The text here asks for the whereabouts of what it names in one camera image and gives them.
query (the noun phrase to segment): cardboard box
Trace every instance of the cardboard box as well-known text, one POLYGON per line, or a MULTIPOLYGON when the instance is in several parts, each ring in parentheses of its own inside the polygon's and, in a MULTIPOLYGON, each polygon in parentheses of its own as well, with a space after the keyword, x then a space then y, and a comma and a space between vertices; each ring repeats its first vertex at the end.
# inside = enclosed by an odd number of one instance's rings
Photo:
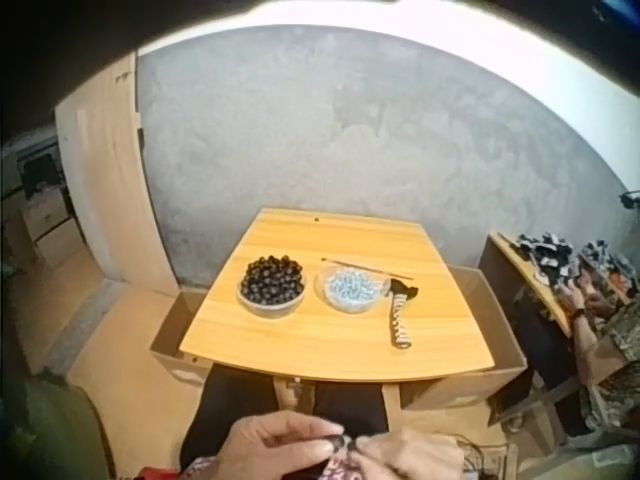
POLYGON ((36 242, 36 250, 51 268, 56 268, 82 248, 83 241, 76 221, 71 218, 36 242))
POLYGON ((22 208, 24 223, 33 241, 69 218, 62 191, 52 188, 34 195, 22 208))
POLYGON ((30 265, 38 260, 38 255, 27 232, 24 218, 20 213, 7 219, 3 225, 4 238, 7 241, 8 252, 6 258, 14 268, 27 270, 30 265))
POLYGON ((185 354, 179 347, 205 295, 198 291, 183 291, 178 295, 150 348, 171 375, 198 386, 204 384, 213 362, 185 354))
POLYGON ((451 266, 449 271, 478 322, 495 366, 442 379, 402 384, 402 404, 410 410, 462 407, 482 402, 527 368, 527 360, 482 272, 451 266))
POLYGON ((24 190, 18 190, 14 194, 2 199, 2 221, 13 218, 16 214, 22 215, 22 209, 27 204, 24 190))

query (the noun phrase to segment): bowl of black beads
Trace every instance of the bowl of black beads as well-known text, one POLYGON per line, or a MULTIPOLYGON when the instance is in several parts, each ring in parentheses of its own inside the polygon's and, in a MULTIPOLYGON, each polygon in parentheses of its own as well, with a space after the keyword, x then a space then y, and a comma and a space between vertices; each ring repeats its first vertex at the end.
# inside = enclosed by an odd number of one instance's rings
POLYGON ((305 276, 302 266, 288 256, 260 257, 247 265, 238 285, 240 303, 263 318, 280 318, 293 312, 304 297, 305 276))

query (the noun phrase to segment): hand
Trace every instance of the hand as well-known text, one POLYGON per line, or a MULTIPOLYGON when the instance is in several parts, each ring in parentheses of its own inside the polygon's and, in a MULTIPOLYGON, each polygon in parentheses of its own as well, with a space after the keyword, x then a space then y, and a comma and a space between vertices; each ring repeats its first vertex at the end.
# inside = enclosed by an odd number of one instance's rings
POLYGON ((591 274, 584 269, 580 270, 580 275, 576 279, 576 283, 580 288, 580 291, 585 297, 595 297, 600 295, 596 288, 593 286, 593 280, 591 274))
POLYGON ((584 309, 584 296, 572 281, 569 282, 569 287, 560 285, 557 298, 560 304, 572 313, 584 309))
POLYGON ((587 298, 585 305, 590 312, 605 320, 610 319, 616 312, 616 307, 611 305, 602 295, 587 298))
POLYGON ((333 445, 321 438, 340 435, 343 430, 292 411, 243 418, 231 427, 211 480, 280 480, 287 473, 327 460, 333 445))
POLYGON ((351 458, 367 480, 459 480, 464 452, 447 435, 425 435, 415 430, 360 437, 351 458))

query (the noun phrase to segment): wooden table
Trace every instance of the wooden table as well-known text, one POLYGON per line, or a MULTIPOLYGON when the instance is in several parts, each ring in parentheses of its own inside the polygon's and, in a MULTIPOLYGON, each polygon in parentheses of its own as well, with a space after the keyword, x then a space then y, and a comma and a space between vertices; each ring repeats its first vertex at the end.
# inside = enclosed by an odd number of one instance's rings
POLYGON ((319 212, 263 209, 197 312, 180 349, 221 364, 283 377, 402 382, 494 365, 447 266, 415 223, 319 212), (266 320, 236 298, 247 264, 288 255, 303 266, 305 297, 292 314, 266 320), (311 285, 331 266, 323 257, 406 275, 420 289, 403 312, 413 346, 391 344, 390 299, 359 315, 340 313, 311 285))
POLYGON ((551 314, 551 317, 558 323, 558 326, 562 329, 567 337, 572 336, 571 322, 567 318, 567 314, 558 304, 551 288, 536 280, 534 274, 536 268, 529 261, 523 260, 512 248, 509 242, 498 233, 490 233, 489 240, 498 247, 498 249, 504 254, 509 263, 511 263, 522 275, 523 280, 533 290, 535 295, 544 304, 546 309, 551 314))

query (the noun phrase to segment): gray concrete wall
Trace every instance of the gray concrete wall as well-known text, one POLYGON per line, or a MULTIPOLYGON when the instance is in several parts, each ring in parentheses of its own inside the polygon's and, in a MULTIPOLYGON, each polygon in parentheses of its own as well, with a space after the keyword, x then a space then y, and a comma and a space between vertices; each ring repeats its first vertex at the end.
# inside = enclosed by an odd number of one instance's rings
POLYGON ((185 41, 138 69, 149 191, 182 283, 209 285, 262 206, 418 221, 459 265, 493 229, 604 237, 640 257, 639 216, 602 159, 458 57, 282 26, 185 41))

